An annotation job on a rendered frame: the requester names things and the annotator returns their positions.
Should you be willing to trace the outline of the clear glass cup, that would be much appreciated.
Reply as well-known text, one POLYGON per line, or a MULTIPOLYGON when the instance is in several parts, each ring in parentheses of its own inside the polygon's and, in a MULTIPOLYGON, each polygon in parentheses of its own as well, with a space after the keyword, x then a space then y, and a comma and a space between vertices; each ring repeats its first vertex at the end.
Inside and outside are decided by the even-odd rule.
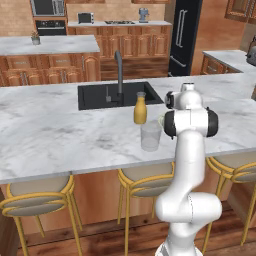
POLYGON ((156 120, 141 126, 141 148, 148 152, 156 151, 159 147, 162 128, 156 120))

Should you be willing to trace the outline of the yellow juice bottle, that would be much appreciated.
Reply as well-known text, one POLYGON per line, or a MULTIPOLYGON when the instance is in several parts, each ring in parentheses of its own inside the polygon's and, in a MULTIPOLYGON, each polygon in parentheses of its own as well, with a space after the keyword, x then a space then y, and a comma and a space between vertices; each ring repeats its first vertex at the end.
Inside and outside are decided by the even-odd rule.
POLYGON ((137 93, 137 101, 134 108, 134 122, 136 124, 144 124, 147 120, 147 107, 145 104, 145 92, 137 93))

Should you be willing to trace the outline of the black sink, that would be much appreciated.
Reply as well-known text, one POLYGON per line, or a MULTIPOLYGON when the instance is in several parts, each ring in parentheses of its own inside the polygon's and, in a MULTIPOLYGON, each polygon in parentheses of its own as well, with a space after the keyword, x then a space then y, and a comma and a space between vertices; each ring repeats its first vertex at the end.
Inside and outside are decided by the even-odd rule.
POLYGON ((146 81, 123 83, 122 101, 118 100, 118 89, 117 83, 80 85, 78 87, 78 109, 93 110, 134 106, 138 92, 145 93, 146 105, 163 103, 153 87, 146 81))

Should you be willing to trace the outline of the dark grey tap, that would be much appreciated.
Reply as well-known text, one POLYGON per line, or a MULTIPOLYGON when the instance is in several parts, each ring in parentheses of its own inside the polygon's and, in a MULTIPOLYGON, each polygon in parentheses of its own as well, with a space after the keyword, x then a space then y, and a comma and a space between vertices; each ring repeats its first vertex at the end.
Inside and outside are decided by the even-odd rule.
POLYGON ((117 98, 113 100, 108 94, 108 86, 106 87, 106 102, 122 102, 123 101, 123 68, 122 68, 122 56, 120 51, 115 51, 114 59, 118 66, 118 93, 117 98))

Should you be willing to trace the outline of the wooden island cupboards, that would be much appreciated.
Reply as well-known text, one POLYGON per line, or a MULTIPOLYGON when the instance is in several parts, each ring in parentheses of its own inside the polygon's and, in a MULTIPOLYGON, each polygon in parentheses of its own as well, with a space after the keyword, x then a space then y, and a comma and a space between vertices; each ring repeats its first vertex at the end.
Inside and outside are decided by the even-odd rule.
POLYGON ((99 81, 100 53, 0 56, 0 86, 99 81))

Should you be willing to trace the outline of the black hob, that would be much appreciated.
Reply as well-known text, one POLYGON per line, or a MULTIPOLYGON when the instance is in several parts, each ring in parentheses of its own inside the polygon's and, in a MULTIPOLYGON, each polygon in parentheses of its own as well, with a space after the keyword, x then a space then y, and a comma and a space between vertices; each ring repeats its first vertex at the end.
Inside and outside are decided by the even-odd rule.
POLYGON ((133 21, 121 20, 121 21, 105 21, 108 25, 133 25, 135 24, 133 21))

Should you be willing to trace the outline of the black fridge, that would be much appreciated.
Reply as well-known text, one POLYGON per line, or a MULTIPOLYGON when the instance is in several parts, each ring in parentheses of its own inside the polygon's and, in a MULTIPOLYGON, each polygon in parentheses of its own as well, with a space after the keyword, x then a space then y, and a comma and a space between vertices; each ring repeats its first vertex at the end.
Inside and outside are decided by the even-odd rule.
POLYGON ((189 76, 202 0, 177 0, 169 57, 169 76, 189 76))

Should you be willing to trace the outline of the wooden side cupboard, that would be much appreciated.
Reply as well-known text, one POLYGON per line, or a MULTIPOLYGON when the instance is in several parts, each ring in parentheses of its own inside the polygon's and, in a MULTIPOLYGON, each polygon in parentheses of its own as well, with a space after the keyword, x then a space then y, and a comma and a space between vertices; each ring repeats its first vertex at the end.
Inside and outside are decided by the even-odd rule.
POLYGON ((220 61, 205 55, 203 57, 201 75, 239 73, 239 70, 229 67, 220 61))

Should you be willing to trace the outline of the grey coffee machine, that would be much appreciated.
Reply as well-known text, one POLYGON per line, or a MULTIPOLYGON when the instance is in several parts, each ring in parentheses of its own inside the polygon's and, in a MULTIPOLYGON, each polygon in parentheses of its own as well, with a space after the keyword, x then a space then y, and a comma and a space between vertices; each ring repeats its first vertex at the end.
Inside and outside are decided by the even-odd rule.
POLYGON ((149 15, 147 8, 140 8, 139 9, 139 22, 140 23, 147 23, 147 16, 149 15))

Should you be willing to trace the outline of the silver toaster oven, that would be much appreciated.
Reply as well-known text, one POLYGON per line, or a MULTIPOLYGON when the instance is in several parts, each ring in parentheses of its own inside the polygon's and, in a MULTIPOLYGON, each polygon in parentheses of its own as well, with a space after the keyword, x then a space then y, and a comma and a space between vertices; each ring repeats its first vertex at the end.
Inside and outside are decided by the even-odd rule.
POLYGON ((78 14, 78 23, 94 23, 94 14, 92 12, 80 12, 78 14))

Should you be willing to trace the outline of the black oven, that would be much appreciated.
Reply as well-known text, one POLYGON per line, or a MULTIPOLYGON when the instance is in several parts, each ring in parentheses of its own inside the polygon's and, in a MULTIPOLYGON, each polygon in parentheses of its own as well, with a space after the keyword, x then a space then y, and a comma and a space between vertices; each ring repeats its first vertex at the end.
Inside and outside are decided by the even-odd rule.
POLYGON ((37 20, 36 28, 40 36, 57 36, 66 34, 64 20, 37 20))

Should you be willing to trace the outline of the silver kettle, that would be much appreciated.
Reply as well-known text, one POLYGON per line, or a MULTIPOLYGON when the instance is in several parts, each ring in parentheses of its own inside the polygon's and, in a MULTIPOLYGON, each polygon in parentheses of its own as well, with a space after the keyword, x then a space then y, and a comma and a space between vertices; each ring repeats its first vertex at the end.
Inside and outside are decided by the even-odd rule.
POLYGON ((248 53, 247 53, 247 55, 246 55, 246 61, 247 61, 249 64, 251 64, 251 65, 253 65, 253 66, 256 66, 256 43, 253 44, 253 45, 250 47, 250 49, 249 49, 249 51, 248 51, 248 53))

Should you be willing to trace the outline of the silver microwave oven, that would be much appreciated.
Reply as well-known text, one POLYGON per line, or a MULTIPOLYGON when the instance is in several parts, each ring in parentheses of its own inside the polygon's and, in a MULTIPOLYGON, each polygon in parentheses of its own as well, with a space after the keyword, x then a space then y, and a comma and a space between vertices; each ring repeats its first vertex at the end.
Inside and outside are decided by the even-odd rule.
POLYGON ((64 0, 30 0, 35 16, 64 16, 64 0))

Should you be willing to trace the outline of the wooden upper cupboard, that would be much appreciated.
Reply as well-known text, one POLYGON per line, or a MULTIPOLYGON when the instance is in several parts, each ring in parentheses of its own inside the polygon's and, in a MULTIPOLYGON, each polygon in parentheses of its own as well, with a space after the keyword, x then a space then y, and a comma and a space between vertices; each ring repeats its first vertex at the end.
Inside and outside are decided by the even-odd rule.
POLYGON ((228 0, 225 17, 256 24, 256 0, 228 0))

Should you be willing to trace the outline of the wooden wall cupboards run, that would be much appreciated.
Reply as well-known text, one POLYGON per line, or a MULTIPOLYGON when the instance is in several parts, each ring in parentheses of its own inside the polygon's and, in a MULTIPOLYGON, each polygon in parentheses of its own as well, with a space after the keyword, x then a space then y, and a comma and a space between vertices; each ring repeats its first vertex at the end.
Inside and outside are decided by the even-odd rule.
POLYGON ((117 78, 114 53, 119 50, 123 63, 123 78, 156 78, 168 75, 170 25, 72 25, 69 35, 94 35, 100 48, 102 80, 117 78))

